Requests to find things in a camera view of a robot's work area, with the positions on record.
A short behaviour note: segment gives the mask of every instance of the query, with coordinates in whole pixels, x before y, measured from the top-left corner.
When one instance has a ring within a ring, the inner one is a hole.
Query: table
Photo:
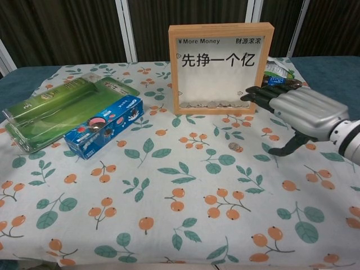
[[[358,269],[360,169],[332,144],[275,157],[294,132],[261,108],[173,115],[168,62],[63,66],[36,93],[89,71],[141,91],[145,114],[87,161],[63,139],[22,155],[2,123],[0,258]]]

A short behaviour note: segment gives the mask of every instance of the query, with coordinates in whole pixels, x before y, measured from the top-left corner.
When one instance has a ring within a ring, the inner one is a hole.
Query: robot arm
[[[360,120],[349,121],[348,107],[308,88],[284,85],[250,87],[243,101],[251,101],[292,126],[295,136],[269,154],[286,156],[308,141],[332,141],[340,155],[360,165]]]

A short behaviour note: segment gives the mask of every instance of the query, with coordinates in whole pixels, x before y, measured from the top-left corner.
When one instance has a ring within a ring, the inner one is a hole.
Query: clear plastic packaging
[[[36,152],[128,94],[139,92],[113,78],[85,74],[3,110],[6,129],[23,152]]]

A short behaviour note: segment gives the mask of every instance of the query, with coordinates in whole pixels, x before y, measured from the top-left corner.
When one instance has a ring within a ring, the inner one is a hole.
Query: blue cookie box
[[[65,134],[70,149],[89,159],[144,114],[140,98],[127,95]]]

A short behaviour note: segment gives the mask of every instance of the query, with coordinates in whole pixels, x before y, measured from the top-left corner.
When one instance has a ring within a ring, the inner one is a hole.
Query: curtain
[[[360,1],[310,1],[294,56],[360,56]]]
[[[303,0],[264,0],[260,21],[267,21],[275,27],[269,55],[285,57]]]
[[[243,23],[248,0],[128,0],[138,61],[169,60],[169,25]]]
[[[114,0],[1,0],[0,25],[17,67],[126,62]]]

